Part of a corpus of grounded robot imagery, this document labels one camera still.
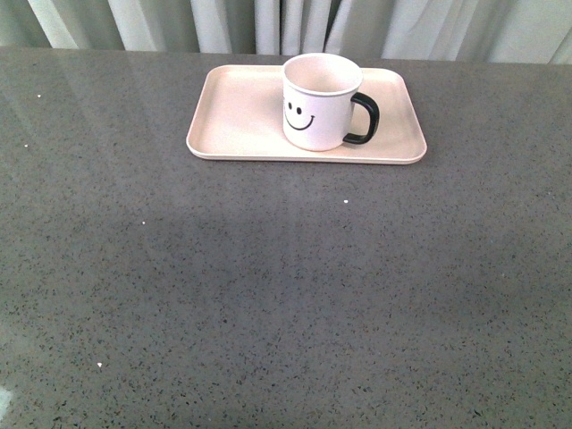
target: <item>tray rim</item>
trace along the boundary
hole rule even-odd
[[[199,158],[206,159],[209,161],[259,161],[259,162],[314,162],[314,163],[326,163],[326,164],[382,164],[382,165],[408,165],[414,164],[421,160],[427,152],[427,142],[425,140],[425,135],[423,134],[423,130],[421,129],[421,124],[417,118],[415,108],[413,107],[413,103],[411,101],[411,97],[408,93],[407,86],[405,85],[405,81],[401,75],[397,72],[389,69],[384,68],[377,68],[377,67],[361,67],[361,70],[364,72],[384,72],[389,73],[392,77],[400,82],[403,86],[403,89],[406,91],[407,97],[411,104],[411,108],[413,110],[413,115],[415,119],[416,127],[419,130],[419,134],[421,139],[423,140],[422,150],[420,153],[413,157],[408,158],[398,158],[398,157],[347,157],[347,156],[332,156],[324,158],[320,156],[324,152],[312,152],[307,151],[307,156],[266,156],[266,155],[235,155],[235,154],[224,154],[224,153],[216,153],[211,154],[197,148],[193,147],[190,143],[190,137],[194,126],[196,124],[195,120],[200,115],[201,106],[204,105],[204,98],[206,98],[206,94],[210,87],[212,86],[212,80],[216,79],[217,74],[224,73],[229,69],[231,71],[243,71],[243,70],[253,70],[257,72],[278,72],[282,68],[281,65],[262,65],[262,64],[224,64],[217,67],[214,67],[212,70],[208,72],[205,78],[205,83],[203,84],[203,88],[201,89],[200,96],[197,101],[197,106],[195,108],[195,112],[193,114],[192,120],[190,122],[189,131],[186,137],[187,147],[189,148],[190,152]]]

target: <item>mug rim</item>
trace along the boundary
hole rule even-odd
[[[288,76],[286,75],[286,68],[288,67],[288,65],[295,63],[296,61],[302,60],[304,58],[309,58],[309,57],[330,57],[330,58],[335,58],[336,61],[343,61],[345,63],[349,63],[352,67],[354,67],[358,72],[359,72],[359,78],[357,80],[357,83],[353,86],[351,86],[350,88],[345,88],[339,91],[316,91],[314,89],[307,89],[307,88],[303,88],[300,85],[296,85],[294,82],[292,82]],[[315,52],[315,53],[310,53],[310,54],[302,54],[302,55],[296,55],[291,57],[288,61],[286,61],[286,63],[284,63],[284,65],[282,66],[282,77],[284,79],[284,81],[293,89],[296,89],[297,91],[303,93],[303,94],[307,94],[310,96],[316,96],[316,97],[339,97],[339,96],[345,96],[347,94],[350,94],[352,92],[356,92],[358,91],[358,88],[360,87],[360,85],[362,84],[363,80],[364,80],[364,76],[363,76],[363,72],[361,71],[361,67],[359,67],[356,63],[354,63],[353,61],[351,61],[349,58],[346,58],[345,56],[342,55],[336,55],[336,54],[328,54],[326,52]]]

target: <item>tray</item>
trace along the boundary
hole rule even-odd
[[[201,158],[242,161],[306,161],[412,164],[427,150],[405,82],[394,71],[362,69],[359,87],[380,108],[375,136],[326,152],[292,145],[282,131],[282,67],[224,65],[211,70],[190,124],[187,146]],[[351,132],[365,134],[366,110],[356,106]]]

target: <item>curtain fold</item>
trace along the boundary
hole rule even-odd
[[[0,46],[572,63],[572,2],[0,0]]]

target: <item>smiley face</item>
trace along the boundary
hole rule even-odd
[[[302,116],[302,109],[300,107],[296,107],[295,109],[292,106],[292,103],[288,103],[286,104],[286,100],[284,100],[284,117],[286,118],[286,122],[294,129],[297,131],[303,131],[306,130],[310,125],[312,125],[312,122],[314,121],[314,116],[311,114],[310,115],[310,121],[307,123],[306,126],[304,127],[295,127],[294,125],[292,125],[290,123],[290,120],[288,119],[288,112],[290,112],[290,114],[293,114],[294,112],[296,112],[297,117],[301,117]]]

